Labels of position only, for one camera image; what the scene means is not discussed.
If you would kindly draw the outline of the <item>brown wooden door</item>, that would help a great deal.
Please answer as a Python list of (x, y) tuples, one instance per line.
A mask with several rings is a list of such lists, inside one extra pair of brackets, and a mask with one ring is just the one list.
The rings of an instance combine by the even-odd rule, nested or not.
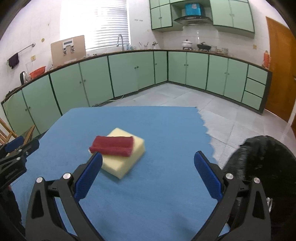
[(273, 75), (265, 108), (288, 122), (295, 105), (295, 37), (283, 24), (266, 21)]

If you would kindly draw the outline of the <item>black trash bag bin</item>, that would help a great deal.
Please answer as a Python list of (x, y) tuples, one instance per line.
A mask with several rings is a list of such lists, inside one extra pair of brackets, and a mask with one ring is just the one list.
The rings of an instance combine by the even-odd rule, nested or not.
[(295, 156), (270, 136), (248, 138), (223, 167), (237, 179), (259, 178), (270, 200), (271, 239), (288, 240), (295, 234)]

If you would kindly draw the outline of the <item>range hood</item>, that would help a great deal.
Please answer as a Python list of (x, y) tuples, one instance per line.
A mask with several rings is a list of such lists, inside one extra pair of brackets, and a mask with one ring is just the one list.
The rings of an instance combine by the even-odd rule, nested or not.
[(184, 26), (213, 25), (213, 21), (207, 16), (183, 16), (175, 19), (175, 22)]

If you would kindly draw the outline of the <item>steel electric kettle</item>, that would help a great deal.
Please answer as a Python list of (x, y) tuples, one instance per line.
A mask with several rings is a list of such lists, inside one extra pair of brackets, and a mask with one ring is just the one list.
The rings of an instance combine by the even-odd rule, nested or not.
[(23, 71), (23, 72), (20, 73), (20, 82), (21, 82), (21, 85), (24, 85), (29, 80), (30, 80), (30, 78), (29, 78), (28, 74), (25, 71)]

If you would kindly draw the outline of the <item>white pot on stove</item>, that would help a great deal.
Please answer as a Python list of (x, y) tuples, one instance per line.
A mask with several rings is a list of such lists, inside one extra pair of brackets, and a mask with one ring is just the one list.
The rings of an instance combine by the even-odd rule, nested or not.
[(192, 50), (193, 49), (193, 43), (189, 40), (185, 40), (182, 42), (182, 49), (183, 50)]

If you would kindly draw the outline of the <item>maroon scouring pad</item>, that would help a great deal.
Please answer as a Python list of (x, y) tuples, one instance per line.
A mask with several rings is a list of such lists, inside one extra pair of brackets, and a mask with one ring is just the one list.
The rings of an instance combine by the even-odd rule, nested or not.
[(99, 152), (102, 155), (130, 157), (133, 149), (133, 137), (97, 136), (89, 147), (91, 153)]

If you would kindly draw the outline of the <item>yellow sponge block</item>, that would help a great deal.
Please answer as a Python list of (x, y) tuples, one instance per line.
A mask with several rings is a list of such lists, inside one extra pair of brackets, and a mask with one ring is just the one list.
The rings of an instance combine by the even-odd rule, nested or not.
[(89, 152), (102, 154), (102, 169), (122, 179), (145, 153), (144, 139), (115, 128), (107, 136), (96, 136)]

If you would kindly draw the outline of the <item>green kitchen cabinets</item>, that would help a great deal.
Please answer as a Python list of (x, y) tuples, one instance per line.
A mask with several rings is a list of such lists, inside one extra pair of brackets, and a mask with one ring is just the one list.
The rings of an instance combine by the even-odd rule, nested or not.
[(220, 32), (254, 38), (249, 1), (204, 0), (149, 2), (153, 31), (181, 31), (185, 26), (211, 25)]
[(222, 97), (262, 113), (271, 71), (232, 57), (196, 51), (127, 51), (57, 67), (11, 91), (1, 102), (14, 132), (46, 132), (73, 108), (93, 107), (166, 82)]

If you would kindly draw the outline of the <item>wall towel rail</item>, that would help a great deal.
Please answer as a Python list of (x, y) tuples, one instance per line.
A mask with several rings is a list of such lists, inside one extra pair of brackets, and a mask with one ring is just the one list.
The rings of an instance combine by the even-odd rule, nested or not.
[(18, 51), (18, 53), (20, 53), (20, 52), (22, 52), (22, 51), (24, 51), (24, 50), (26, 50), (28, 48), (34, 48), (35, 45), (36, 45), (36, 43), (32, 43), (32, 44), (28, 45), (27, 47), (24, 47), (23, 49), (21, 49), (20, 51)]

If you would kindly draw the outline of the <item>kitchen faucet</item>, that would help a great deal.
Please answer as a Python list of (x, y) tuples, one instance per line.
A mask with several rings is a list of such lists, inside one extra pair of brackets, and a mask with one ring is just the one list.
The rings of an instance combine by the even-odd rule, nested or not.
[(117, 38), (117, 47), (121, 46), (121, 51), (124, 51), (125, 48), (124, 48), (124, 44), (123, 44), (123, 37), (122, 37), (122, 34), (119, 34), (118, 35), (118, 38)]

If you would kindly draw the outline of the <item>blue table mat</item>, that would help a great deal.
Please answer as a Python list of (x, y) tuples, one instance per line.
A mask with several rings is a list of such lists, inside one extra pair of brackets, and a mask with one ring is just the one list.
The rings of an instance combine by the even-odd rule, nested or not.
[(56, 180), (88, 161), (96, 136), (115, 128), (144, 140), (145, 153), (121, 179), (101, 170), (80, 201), (105, 240), (191, 240), (216, 200), (194, 165), (202, 151), (213, 162), (211, 137), (196, 108), (112, 106), (74, 108), (40, 139), (12, 190), (26, 216), (38, 177)]

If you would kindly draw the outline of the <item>cardboard box on counter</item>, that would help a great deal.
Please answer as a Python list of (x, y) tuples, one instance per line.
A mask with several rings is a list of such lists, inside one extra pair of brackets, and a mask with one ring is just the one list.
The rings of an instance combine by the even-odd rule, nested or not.
[(57, 68), (86, 56), (84, 35), (51, 44), (53, 67)]

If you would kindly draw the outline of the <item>blue box above hood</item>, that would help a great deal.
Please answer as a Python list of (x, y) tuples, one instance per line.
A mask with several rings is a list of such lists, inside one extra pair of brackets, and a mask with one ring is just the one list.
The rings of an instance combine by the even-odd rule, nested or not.
[(185, 4), (186, 16), (205, 16), (204, 6), (200, 3)]

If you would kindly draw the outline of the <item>black wok on stove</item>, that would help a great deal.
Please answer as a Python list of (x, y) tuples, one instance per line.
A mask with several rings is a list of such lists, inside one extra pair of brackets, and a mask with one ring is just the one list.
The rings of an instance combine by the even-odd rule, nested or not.
[(197, 44), (197, 48), (199, 51), (209, 52), (211, 50), (212, 46), (207, 45), (205, 42), (201, 42), (200, 44)]

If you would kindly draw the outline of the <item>white window blinds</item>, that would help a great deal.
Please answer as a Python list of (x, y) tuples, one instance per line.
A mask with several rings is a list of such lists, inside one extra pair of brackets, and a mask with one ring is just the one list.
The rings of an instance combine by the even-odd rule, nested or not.
[(69, 35), (84, 35), (86, 50), (115, 47), (119, 34), (130, 42), (127, 1), (73, 1), (65, 23)]

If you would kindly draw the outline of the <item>orange thermos flask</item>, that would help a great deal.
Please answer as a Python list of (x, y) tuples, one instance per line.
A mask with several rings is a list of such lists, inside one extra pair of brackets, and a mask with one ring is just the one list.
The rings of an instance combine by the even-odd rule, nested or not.
[(269, 52), (266, 50), (263, 54), (263, 63), (262, 63), (262, 66), (266, 69), (269, 69), (269, 66), (270, 66), (270, 54)]

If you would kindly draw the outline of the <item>dark cloth on rail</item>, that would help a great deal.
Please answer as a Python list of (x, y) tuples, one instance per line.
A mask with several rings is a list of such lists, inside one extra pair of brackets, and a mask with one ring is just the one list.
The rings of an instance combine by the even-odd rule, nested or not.
[(16, 52), (16, 54), (14, 54), (13, 56), (11, 56), (8, 59), (8, 64), (9, 64), (9, 66), (10, 66), (11, 69), (14, 69), (19, 64), (19, 55), (18, 55), (18, 52)]

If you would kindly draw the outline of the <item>green upper kitchen cabinets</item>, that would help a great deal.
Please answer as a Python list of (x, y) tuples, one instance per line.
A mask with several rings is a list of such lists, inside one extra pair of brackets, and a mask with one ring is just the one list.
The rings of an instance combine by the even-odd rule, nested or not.
[(211, 25), (220, 32), (254, 38), (249, 1), (204, 0), (149, 2), (153, 31), (181, 31), (185, 26)]

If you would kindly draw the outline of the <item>wooden chair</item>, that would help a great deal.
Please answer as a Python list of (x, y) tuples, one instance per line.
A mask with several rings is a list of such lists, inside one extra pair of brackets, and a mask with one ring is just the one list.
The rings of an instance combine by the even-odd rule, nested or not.
[(25, 131), (25, 136), (19, 136), (17, 135), (2, 119), (0, 120), (1, 126), (6, 130), (7, 133), (4, 133), (3, 130), (1, 130), (1, 146), (7, 144), (11, 138), (14, 138), (16, 140), (18, 137), (23, 138), (23, 144), (27, 144), (29, 141), (33, 138), (33, 132), (35, 130), (35, 125), (32, 125), (27, 131)]

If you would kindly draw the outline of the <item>green lower kitchen cabinets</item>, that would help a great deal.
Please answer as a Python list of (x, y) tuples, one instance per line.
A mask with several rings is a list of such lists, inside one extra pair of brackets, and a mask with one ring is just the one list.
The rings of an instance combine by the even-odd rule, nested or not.
[(166, 82), (222, 97), (262, 113), (271, 71), (232, 57), (196, 51), (127, 51), (57, 67), (11, 91), (1, 102), (14, 132), (46, 132), (73, 108), (93, 107)]

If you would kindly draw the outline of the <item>red plastic basin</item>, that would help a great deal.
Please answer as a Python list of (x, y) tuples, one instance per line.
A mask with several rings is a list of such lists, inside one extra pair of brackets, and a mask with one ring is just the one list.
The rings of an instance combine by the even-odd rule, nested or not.
[(46, 66), (42, 66), (30, 73), (31, 79), (35, 79), (45, 73)]

